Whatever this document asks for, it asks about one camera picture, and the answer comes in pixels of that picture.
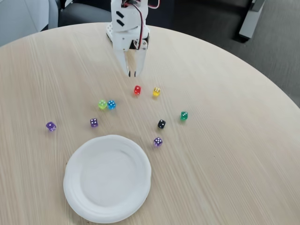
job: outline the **purple die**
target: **purple die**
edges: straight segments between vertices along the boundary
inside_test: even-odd
[[[56,129],[56,126],[53,122],[49,122],[46,124],[46,127],[50,130],[50,131],[54,131]]]
[[[160,137],[157,137],[154,139],[154,145],[159,147],[163,143],[163,140],[161,140]]]
[[[97,119],[90,119],[90,125],[93,128],[98,127],[98,120]]]

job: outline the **floor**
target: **floor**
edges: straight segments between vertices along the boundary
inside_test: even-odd
[[[300,0],[266,0],[251,40],[236,35],[249,0],[178,0],[173,29],[217,45],[249,63],[300,107]]]

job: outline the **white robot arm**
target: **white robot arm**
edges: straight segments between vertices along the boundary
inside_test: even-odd
[[[114,53],[122,70],[130,77],[126,52],[135,49],[136,71],[138,76],[144,66],[149,43],[149,28],[146,26],[148,0],[112,0],[112,22],[106,33],[113,44]]]

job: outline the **yellow die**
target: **yellow die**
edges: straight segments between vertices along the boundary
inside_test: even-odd
[[[155,87],[154,88],[154,90],[153,90],[153,96],[159,96],[159,94],[160,94],[160,88],[158,88],[158,87]]]

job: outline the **white plate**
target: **white plate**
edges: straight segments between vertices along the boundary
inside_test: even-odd
[[[114,223],[134,214],[150,185],[151,165],[145,152],[118,135],[83,144],[69,159],[64,178],[69,205],[95,223]]]

